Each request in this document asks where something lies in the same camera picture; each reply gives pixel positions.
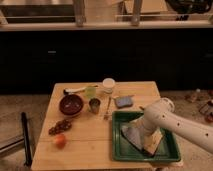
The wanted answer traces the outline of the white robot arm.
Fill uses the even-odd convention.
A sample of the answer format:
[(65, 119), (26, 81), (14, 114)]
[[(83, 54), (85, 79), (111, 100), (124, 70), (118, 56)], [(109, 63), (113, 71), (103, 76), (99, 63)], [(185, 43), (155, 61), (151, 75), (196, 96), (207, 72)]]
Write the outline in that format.
[(168, 98), (147, 105), (140, 119), (144, 135), (152, 135), (158, 127), (169, 130), (213, 154), (213, 127), (180, 117)]

